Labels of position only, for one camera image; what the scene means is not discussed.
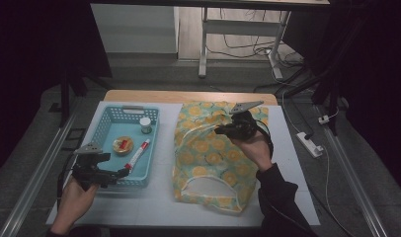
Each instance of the wall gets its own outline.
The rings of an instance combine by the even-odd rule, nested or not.
[[[92,4],[109,52],[177,53],[178,7]]]

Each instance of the power strip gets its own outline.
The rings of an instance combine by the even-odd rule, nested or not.
[[[309,153],[314,157],[317,158],[323,154],[323,147],[316,146],[311,139],[305,139],[305,132],[300,132],[296,135],[301,143],[305,146],[305,148],[309,151]]]

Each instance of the gray floor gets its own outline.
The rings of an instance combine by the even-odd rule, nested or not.
[[[207,76],[201,80],[198,78],[198,64],[193,62],[191,57],[187,56],[185,59],[188,60],[177,61],[158,58],[135,60],[111,56],[110,63],[114,78],[107,81],[117,89],[211,92],[253,92],[254,88],[259,85],[278,84],[271,76],[270,65],[267,61],[248,62],[223,60],[223,58],[209,60]],[[288,77],[297,69],[297,67],[286,68],[282,72],[285,77]],[[90,80],[86,80],[86,85],[89,92],[85,98],[72,98],[72,102],[80,101],[83,108],[78,112],[71,130],[88,127],[98,102],[103,100],[106,94],[104,88]],[[260,89],[257,92],[274,93],[279,86]],[[315,106],[310,103],[310,95],[310,92],[305,92],[295,96],[293,100],[284,100],[284,107],[292,121],[292,123],[288,122],[288,125],[305,178],[316,196],[323,201],[321,204],[313,197],[321,221],[321,225],[313,226],[313,229],[320,236],[347,236],[323,208],[323,206],[328,206],[326,202],[327,187],[330,207],[339,222],[354,236],[372,236],[362,209],[351,191],[344,171],[340,168],[338,157],[330,146],[325,129],[317,121],[319,114],[315,111]],[[60,103],[59,87],[51,88],[43,93],[40,110],[34,121],[0,171],[0,231],[35,168],[44,157],[49,143],[59,131],[60,114],[49,112],[53,103]],[[401,190],[373,150],[348,123],[345,112],[346,108],[342,107],[337,115],[338,137],[388,236],[401,236]],[[316,144],[324,145],[327,153],[319,159],[312,158],[295,138],[297,129],[307,133],[312,129],[314,131],[312,140]],[[77,136],[76,133],[79,131],[72,132],[71,137]],[[67,140],[62,143],[62,149],[48,170],[48,175],[36,193],[37,197],[31,208],[27,209],[25,219],[19,221],[21,225],[17,236],[41,236],[44,234],[47,229],[44,223],[55,202],[57,175],[70,152],[68,148],[72,149],[77,144],[77,140]],[[330,164],[330,177],[327,185],[328,164]],[[141,230],[138,231],[138,236],[154,236],[158,232],[158,230],[145,230],[143,233]],[[231,235],[213,231],[198,231],[196,234],[194,231],[179,233],[179,236]],[[177,235],[177,232],[168,234],[168,236]]]

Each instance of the floor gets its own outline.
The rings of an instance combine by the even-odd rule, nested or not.
[[[252,13],[248,11],[236,12],[225,10],[227,18],[242,18],[249,20]],[[194,15],[188,18],[194,20],[181,21],[181,45],[180,60],[150,58],[110,58],[114,73],[114,79],[109,82],[118,89],[133,90],[182,90],[182,91],[224,91],[224,92],[253,92],[259,85],[269,85],[259,89],[259,93],[274,94],[281,84],[275,82],[270,74],[269,62],[264,56],[254,56],[249,60],[235,59],[234,57],[222,54],[209,53],[208,75],[206,79],[200,80],[197,75],[196,62],[199,57],[199,35],[201,9],[182,9],[181,16]],[[264,12],[258,11],[255,19],[261,20]],[[220,17],[219,10],[214,9],[209,13],[210,17]],[[266,19],[278,19],[278,12],[272,15],[266,14]],[[251,44],[255,37],[228,37],[230,45]],[[239,53],[237,55],[248,55],[253,52],[250,48],[227,48],[223,36],[211,36],[208,38],[208,47],[213,50],[225,51],[228,53]],[[290,48],[281,51],[285,55],[291,53]],[[283,75],[289,77],[297,67],[284,68]],[[85,98],[74,98],[73,103],[80,102],[84,107],[77,112],[76,120],[71,124],[70,129],[86,129],[94,110],[99,101],[103,100],[106,90],[90,80],[86,80],[89,92]],[[43,157],[47,156],[48,143],[56,137],[60,130],[59,113],[50,112],[53,103],[59,103],[59,87],[47,90],[42,95],[40,111],[34,122],[26,131],[24,138],[19,142],[11,157],[0,172],[0,231],[6,221],[19,203],[28,180],[34,174],[34,170]],[[401,236],[401,190],[395,184],[389,172],[385,169],[380,159],[376,156],[370,146],[348,123],[345,112],[347,104],[340,102],[340,109],[336,116],[338,136],[341,150],[346,154],[359,181],[351,183],[348,178],[350,174],[344,169],[345,165],[342,152],[337,151],[336,145],[332,142],[330,131],[321,126],[317,119],[325,113],[325,105],[316,107],[310,102],[312,91],[305,91],[293,99],[280,98],[279,104],[284,108],[285,117],[289,131],[294,143],[305,178],[309,187],[315,193],[313,201],[321,221],[320,226],[313,226],[313,230],[319,236],[348,236],[342,227],[330,216],[333,213],[338,222],[347,229],[352,236]],[[319,159],[312,158],[302,144],[295,138],[300,132],[312,132],[312,140],[316,144],[324,146],[326,153]],[[59,152],[55,155],[54,163],[47,168],[47,175],[43,177],[41,187],[33,192],[32,202],[28,206],[22,206],[23,218],[19,219],[15,226],[14,234],[6,236],[43,236],[47,226],[44,224],[47,215],[52,209],[55,201],[57,174],[63,165],[65,157],[71,149],[77,146],[77,140],[65,139]],[[361,203],[354,191],[354,186],[360,184],[364,194],[369,200]],[[366,208],[369,204],[376,216],[367,216]],[[384,233],[374,233],[370,219],[379,218]],[[155,230],[134,230],[138,236],[156,236]],[[179,232],[180,236],[224,236],[222,232],[194,231]],[[170,233],[170,236],[177,236],[177,232]]]

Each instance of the person's left hand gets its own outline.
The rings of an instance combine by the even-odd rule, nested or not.
[[[89,210],[98,188],[98,185],[91,185],[86,192],[71,177],[62,192],[61,204],[50,231],[54,234],[67,234],[74,222]]]

